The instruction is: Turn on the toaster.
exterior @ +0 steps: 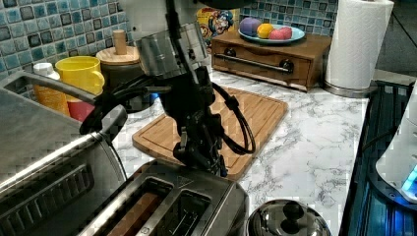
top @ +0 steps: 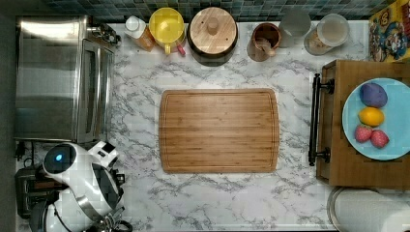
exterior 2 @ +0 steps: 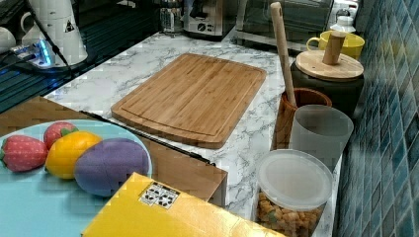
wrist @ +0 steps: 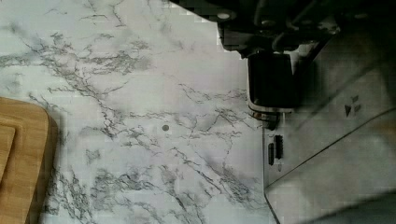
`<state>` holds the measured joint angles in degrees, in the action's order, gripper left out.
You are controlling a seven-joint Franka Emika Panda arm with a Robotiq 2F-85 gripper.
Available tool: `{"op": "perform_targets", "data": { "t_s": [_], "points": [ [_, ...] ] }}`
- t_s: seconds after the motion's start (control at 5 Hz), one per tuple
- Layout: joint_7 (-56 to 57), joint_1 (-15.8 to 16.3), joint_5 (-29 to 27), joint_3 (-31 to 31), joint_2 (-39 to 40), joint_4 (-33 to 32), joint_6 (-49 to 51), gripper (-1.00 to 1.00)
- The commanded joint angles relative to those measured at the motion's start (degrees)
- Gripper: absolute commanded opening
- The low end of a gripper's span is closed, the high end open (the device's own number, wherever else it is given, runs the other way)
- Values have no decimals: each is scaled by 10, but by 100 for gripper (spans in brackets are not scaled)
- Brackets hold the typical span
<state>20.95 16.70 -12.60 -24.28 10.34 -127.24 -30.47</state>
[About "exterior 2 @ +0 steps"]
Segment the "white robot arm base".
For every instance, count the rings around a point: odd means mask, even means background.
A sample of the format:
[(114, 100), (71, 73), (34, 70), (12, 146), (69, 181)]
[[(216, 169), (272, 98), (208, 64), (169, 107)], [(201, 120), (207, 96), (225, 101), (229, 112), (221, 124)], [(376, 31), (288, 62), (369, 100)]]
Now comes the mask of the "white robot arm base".
[(29, 0), (42, 28), (69, 65), (88, 56), (75, 22), (71, 0)]

